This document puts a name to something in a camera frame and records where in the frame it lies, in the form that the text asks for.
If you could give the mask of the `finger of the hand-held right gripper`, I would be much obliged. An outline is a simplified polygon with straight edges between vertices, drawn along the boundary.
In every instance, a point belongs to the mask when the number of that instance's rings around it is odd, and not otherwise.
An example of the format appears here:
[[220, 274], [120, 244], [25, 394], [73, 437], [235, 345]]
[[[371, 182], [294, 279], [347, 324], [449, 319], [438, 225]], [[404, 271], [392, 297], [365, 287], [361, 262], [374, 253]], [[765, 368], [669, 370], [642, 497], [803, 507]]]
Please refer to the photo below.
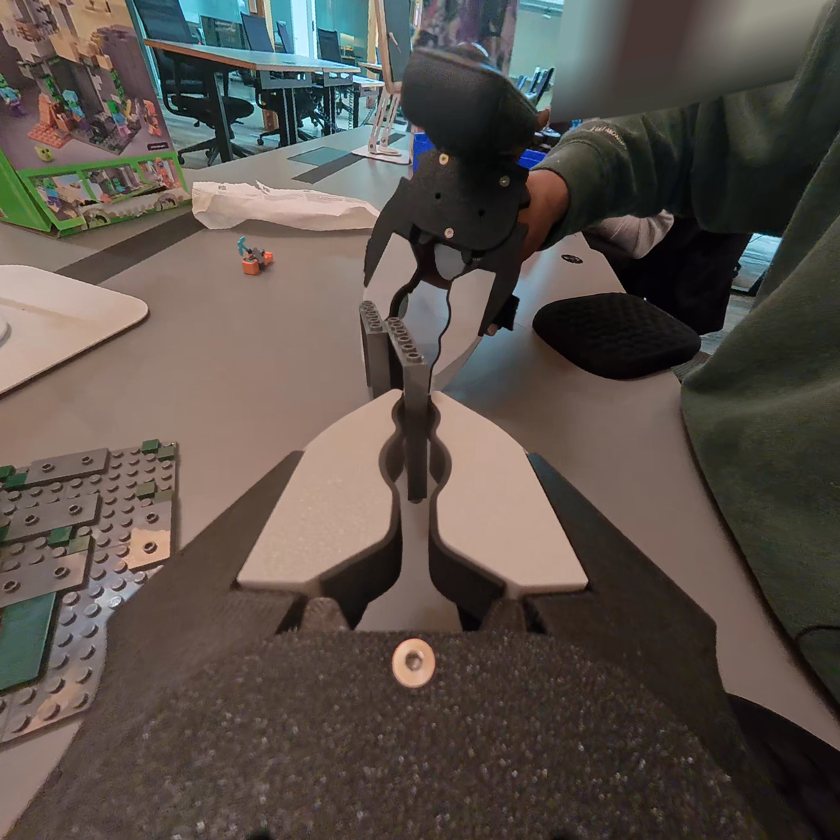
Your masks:
[[442, 280], [448, 281], [447, 320], [437, 340], [437, 357], [432, 364], [432, 389], [445, 389], [479, 343], [491, 292], [491, 273], [468, 268], [459, 252], [450, 247], [434, 248], [434, 264]]
[[408, 297], [415, 291], [420, 283], [438, 285], [438, 268], [433, 248], [413, 248], [416, 266], [408, 282], [398, 288], [390, 304], [388, 318], [404, 318]]

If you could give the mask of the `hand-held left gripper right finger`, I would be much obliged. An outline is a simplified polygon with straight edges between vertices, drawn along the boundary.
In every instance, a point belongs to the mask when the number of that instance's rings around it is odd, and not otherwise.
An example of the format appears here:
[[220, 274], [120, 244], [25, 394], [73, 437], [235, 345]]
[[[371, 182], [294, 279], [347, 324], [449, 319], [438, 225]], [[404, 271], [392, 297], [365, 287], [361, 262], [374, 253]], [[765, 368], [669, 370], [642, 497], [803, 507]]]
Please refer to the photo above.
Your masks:
[[444, 455], [434, 500], [443, 549], [507, 596], [582, 592], [587, 575], [526, 450], [444, 393], [432, 404]]

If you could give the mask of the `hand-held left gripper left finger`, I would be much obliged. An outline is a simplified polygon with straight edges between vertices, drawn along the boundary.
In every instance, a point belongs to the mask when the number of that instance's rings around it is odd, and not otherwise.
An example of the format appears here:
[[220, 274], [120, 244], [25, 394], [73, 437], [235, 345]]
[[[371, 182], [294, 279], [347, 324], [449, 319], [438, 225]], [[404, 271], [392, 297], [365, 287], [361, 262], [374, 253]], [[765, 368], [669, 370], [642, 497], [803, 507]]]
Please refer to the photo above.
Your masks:
[[392, 389], [315, 437], [303, 451], [237, 583], [318, 596], [330, 576], [398, 533], [401, 503], [386, 466], [398, 438]]

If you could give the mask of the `grey toy brick wall assembly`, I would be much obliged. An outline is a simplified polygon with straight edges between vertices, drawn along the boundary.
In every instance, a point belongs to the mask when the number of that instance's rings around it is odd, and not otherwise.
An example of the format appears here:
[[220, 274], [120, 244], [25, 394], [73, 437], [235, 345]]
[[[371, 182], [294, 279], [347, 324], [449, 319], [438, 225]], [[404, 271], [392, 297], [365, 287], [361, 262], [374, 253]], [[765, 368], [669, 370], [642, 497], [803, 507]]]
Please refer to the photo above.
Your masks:
[[384, 318], [373, 301], [360, 305], [365, 378], [371, 398], [402, 393], [402, 435], [407, 498], [427, 498], [431, 376], [424, 357], [400, 318]]

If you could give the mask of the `person's right forearm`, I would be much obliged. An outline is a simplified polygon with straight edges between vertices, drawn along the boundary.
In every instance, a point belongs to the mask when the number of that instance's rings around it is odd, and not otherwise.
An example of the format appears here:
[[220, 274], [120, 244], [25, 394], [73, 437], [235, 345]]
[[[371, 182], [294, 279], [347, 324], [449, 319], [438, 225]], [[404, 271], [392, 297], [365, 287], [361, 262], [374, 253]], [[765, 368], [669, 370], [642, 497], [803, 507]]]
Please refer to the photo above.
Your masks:
[[781, 235], [838, 139], [838, 2], [818, 18], [793, 78], [682, 108], [595, 119], [568, 133], [530, 173], [548, 247], [610, 217], [662, 211], [714, 233]]

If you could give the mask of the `grey desk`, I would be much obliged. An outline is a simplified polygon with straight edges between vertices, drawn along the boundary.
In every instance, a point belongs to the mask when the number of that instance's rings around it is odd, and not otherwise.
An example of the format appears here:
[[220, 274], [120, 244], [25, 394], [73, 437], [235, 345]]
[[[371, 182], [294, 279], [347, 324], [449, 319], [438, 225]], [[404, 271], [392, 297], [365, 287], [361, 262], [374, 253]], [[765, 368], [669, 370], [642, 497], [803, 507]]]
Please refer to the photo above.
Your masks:
[[793, 838], [748, 793], [758, 721], [838, 749], [838, 707], [759, 618], [702, 486], [667, 370], [579, 371], [532, 335], [489, 339], [451, 391], [553, 468], [593, 595], [541, 595], [533, 632], [429, 633], [430, 683], [397, 684], [408, 632], [293, 630], [290, 595], [234, 572], [293, 450], [365, 401], [361, 235], [270, 232], [271, 278], [232, 233], [195, 233], [111, 278], [149, 319], [13, 394], [2, 454], [183, 451], [186, 543], [109, 620], [81, 728], [7, 838]]

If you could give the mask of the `person's right hand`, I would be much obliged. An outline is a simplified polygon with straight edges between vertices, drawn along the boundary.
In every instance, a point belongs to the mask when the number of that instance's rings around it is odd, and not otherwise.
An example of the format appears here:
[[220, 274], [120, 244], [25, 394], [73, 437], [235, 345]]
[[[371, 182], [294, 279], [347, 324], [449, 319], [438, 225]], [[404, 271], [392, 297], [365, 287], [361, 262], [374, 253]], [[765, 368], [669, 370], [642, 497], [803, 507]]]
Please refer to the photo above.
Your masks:
[[527, 188], [529, 204], [519, 214], [519, 222], [528, 229], [521, 249], [522, 261], [541, 249], [552, 228], [563, 221], [570, 206], [569, 188], [565, 180], [552, 170], [531, 170]]

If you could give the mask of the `blue plastic bin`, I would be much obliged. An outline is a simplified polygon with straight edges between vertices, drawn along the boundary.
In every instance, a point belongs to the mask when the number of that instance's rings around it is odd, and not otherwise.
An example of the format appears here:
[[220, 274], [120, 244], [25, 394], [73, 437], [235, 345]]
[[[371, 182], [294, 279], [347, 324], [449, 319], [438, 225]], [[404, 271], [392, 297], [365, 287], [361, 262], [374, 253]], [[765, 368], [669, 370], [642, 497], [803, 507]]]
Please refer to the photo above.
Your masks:
[[[438, 150], [427, 135], [424, 132], [413, 133], [413, 172], [417, 171], [422, 156], [429, 151], [436, 152]], [[525, 150], [522, 153], [518, 164], [520, 167], [530, 170], [539, 164], [545, 157], [545, 152]]]

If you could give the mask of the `monitor with pale stand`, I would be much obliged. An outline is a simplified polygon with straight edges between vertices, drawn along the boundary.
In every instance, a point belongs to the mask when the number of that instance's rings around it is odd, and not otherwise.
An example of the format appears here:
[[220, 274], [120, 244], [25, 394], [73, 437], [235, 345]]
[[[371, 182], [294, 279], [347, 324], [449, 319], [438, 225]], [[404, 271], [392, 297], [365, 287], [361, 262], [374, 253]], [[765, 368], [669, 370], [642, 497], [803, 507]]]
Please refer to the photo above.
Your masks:
[[402, 104], [403, 77], [413, 49], [415, 2], [373, 1], [375, 46], [381, 66], [382, 87], [377, 99], [371, 134], [365, 146], [353, 153], [357, 156], [393, 163], [413, 164], [413, 133], [407, 134], [407, 148], [391, 147], [391, 135]]

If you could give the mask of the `white paper bag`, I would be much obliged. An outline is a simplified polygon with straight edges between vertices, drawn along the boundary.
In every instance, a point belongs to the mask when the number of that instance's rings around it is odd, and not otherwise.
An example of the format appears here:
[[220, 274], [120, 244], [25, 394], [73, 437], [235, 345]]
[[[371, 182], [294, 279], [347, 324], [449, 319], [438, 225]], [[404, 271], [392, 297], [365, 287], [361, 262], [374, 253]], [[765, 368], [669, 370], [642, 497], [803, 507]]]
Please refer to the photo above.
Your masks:
[[192, 211], [209, 229], [230, 229], [256, 221], [310, 232], [371, 230], [380, 216], [378, 209], [360, 199], [277, 189], [259, 182], [195, 182]]

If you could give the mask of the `orange toy brick figure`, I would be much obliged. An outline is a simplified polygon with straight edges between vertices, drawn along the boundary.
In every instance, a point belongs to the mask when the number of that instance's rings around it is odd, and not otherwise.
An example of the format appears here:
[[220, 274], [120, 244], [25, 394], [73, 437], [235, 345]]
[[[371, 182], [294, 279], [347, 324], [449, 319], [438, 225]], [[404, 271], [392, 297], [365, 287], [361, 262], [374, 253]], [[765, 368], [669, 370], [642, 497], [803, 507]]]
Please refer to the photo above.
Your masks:
[[274, 256], [271, 252], [263, 248], [248, 246], [244, 235], [239, 237], [237, 249], [242, 261], [242, 269], [246, 275], [258, 276], [274, 263]]

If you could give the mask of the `white undershirt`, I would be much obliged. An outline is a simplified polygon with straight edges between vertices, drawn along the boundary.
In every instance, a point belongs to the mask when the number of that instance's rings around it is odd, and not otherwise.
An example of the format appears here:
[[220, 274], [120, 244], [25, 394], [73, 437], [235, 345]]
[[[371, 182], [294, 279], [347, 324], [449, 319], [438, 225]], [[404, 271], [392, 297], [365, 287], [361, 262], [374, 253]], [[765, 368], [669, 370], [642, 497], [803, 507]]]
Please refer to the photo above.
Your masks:
[[674, 222], [674, 215], [667, 211], [650, 217], [608, 217], [584, 228], [583, 234], [614, 247], [625, 256], [641, 259], [664, 239]]

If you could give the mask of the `grey studded baseplate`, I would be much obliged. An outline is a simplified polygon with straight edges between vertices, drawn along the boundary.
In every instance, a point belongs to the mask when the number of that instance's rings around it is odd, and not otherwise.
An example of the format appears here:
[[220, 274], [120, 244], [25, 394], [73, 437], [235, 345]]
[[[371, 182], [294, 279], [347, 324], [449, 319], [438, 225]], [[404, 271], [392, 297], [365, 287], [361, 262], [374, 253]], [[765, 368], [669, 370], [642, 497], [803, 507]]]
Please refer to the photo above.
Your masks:
[[84, 713], [108, 623], [170, 559], [178, 444], [1, 468], [1, 745]]

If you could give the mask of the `person's dark pants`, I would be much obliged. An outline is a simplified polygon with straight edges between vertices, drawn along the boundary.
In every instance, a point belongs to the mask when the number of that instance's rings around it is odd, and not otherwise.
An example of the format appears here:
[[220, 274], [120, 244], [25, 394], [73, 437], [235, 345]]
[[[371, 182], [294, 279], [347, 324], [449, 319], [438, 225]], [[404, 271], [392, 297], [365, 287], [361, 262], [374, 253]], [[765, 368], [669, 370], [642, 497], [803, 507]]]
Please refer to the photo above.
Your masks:
[[732, 282], [752, 235], [713, 233], [693, 217], [676, 216], [664, 239], [645, 257], [614, 266], [624, 290], [680, 320], [699, 335], [719, 331]]

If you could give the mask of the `background long table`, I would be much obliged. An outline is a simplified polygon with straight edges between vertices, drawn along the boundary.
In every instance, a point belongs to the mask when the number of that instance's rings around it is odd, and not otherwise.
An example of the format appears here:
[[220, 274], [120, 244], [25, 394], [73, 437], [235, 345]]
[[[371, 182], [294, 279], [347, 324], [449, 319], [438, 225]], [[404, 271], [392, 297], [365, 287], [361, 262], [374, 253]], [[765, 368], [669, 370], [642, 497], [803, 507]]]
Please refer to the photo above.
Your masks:
[[313, 75], [323, 76], [326, 88], [351, 86], [353, 76], [360, 71], [358, 66], [347, 66], [307, 56], [278, 54], [274, 51], [228, 49], [155, 38], [145, 38], [143, 42], [151, 49], [164, 52], [174, 61], [184, 60], [200, 69], [209, 106], [217, 120], [215, 138], [220, 160], [224, 163], [233, 160], [234, 149], [229, 136], [230, 124], [224, 105], [223, 85], [217, 79], [217, 75], [227, 70], [250, 70], [256, 75], [267, 76], [267, 79], [262, 81], [266, 89], [284, 90], [311, 87]]

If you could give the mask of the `person's green sweatshirt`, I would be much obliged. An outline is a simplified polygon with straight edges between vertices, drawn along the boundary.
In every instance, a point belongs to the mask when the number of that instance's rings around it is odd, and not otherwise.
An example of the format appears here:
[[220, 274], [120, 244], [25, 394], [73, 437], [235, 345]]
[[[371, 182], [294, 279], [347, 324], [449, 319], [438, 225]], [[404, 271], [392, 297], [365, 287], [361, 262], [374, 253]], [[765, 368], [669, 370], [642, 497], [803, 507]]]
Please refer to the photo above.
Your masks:
[[838, 220], [686, 379], [690, 441], [772, 615], [838, 702]]

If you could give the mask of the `row of black office chairs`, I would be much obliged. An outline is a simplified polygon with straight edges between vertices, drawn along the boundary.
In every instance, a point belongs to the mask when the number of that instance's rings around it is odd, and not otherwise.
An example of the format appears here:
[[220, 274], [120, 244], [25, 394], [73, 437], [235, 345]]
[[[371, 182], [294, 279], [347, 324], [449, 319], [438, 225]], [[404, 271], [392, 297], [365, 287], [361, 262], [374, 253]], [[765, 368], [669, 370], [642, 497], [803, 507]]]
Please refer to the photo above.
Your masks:
[[[133, 8], [140, 18], [144, 38], [168, 40], [183, 44], [197, 44], [190, 33], [186, 18], [179, 2], [133, 2]], [[174, 61], [173, 58], [158, 49], [151, 49], [161, 83], [161, 93], [165, 108], [172, 114], [186, 117], [202, 123], [214, 131], [214, 141], [203, 145], [187, 147], [177, 153], [178, 161], [183, 162], [183, 155], [194, 151], [207, 151], [208, 163], [220, 160], [216, 144], [215, 128], [217, 120], [211, 112], [208, 94], [199, 68], [189, 65], [183, 59]], [[274, 42], [266, 36], [266, 49], [244, 49], [254, 51], [274, 51]], [[227, 70], [217, 75], [223, 85], [224, 105], [230, 124], [234, 158], [244, 158], [249, 155], [234, 141], [234, 124], [236, 121], [252, 115], [255, 107], [273, 112], [277, 116], [280, 145], [293, 145], [298, 138], [298, 110], [295, 99], [296, 90], [314, 89], [322, 94], [324, 104], [322, 115], [325, 119], [324, 132], [335, 133], [335, 91], [338, 88], [353, 88], [354, 83], [361, 81], [359, 72], [353, 76], [353, 85], [326, 88], [324, 77], [312, 76], [311, 87], [293, 89], [266, 89], [262, 81], [267, 79], [264, 74], [256, 75], [250, 70]]]

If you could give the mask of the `white flat stand base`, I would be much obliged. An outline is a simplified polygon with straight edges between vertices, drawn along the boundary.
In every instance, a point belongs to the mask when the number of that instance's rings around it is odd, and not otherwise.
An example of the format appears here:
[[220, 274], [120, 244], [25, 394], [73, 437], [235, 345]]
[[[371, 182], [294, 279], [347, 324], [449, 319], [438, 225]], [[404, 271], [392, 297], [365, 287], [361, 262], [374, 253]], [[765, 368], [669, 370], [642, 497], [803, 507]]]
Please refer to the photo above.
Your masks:
[[148, 305], [108, 288], [21, 265], [1, 266], [1, 393], [145, 320]]

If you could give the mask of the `green toy set box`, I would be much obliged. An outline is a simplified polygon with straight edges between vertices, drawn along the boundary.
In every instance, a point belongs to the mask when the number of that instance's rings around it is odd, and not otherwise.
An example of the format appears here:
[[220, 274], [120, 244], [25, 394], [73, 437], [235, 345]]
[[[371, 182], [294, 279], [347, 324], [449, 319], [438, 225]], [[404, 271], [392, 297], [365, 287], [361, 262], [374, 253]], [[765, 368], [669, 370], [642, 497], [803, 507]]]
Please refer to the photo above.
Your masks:
[[68, 235], [191, 201], [123, 1], [1, 2], [1, 219]]

